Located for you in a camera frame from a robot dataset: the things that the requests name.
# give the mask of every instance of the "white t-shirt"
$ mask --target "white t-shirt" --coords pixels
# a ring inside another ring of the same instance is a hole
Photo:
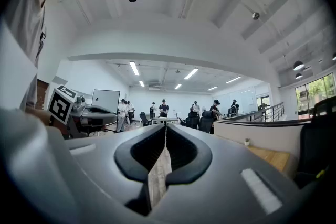
[[[200,106],[198,104],[193,106],[193,111],[194,112],[199,112],[201,110]]]
[[[44,14],[45,7],[41,7],[40,0],[10,0],[4,13],[14,38],[36,68],[47,34]],[[20,108],[25,111],[26,106],[34,107],[36,102],[37,75],[31,82]]]
[[[133,106],[132,103],[128,104],[128,105],[127,105],[127,108],[128,108],[128,111],[129,111],[129,112],[134,112],[134,106]]]
[[[127,106],[125,104],[119,105],[118,110],[119,110],[119,116],[121,118],[126,117]]]

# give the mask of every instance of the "white table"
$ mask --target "white table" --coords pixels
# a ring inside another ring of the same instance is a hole
[[[152,124],[154,124],[154,121],[163,121],[166,125],[167,123],[178,123],[179,119],[178,118],[156,117],[156,118],[152,118]]]

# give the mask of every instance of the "ceiling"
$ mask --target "ceiling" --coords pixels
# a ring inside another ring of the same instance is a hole
[[[258,50],[279,74],[290,71],[296,60],[308,64],[323,59],[322,70],[334,63],[334,18],[324,0],[58,1],[78,29],[102,19],[160,13],[213,25],[223,36]],[[259,20],[252,19],[253,12],[260,14]],[[148,78],[155,79],[156,74]]]
[[[212,68],[158,61],[135,61],[140,74],[136,76],[130,66],[130,61],[131,60],[108,60],[106,63],[120,75],[125,83],[135,88],[141,88],[139,81],[143,81],[146,89],[150,87],[163,91],[211,94],[246,79],[242,77],[227,84],[227,81],[237,78],[240,75]],[[184,80],[194,68],[197,68],[198,72],[188,80]],[[178,90],[175,90],[175,87],[180,83],[182,86]],[[216,90],[208,91],[208,89],[215,86],[218,86]]]

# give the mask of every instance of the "white board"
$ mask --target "white board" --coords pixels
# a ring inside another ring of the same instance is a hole
[[[120,91],[94,90],[92,105],[117,113]]]

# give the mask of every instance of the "desk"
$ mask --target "desk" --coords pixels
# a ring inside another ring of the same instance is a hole
[[[281,172],[284,170],[289,158],[288,152],[267,150],[254,146],[248,146],[247,148]]]
[[[152,124],[154,124],[154,121],[163,121],[165,124],[167,123],[178,123],[179,119],[178,118],[152,118]]]

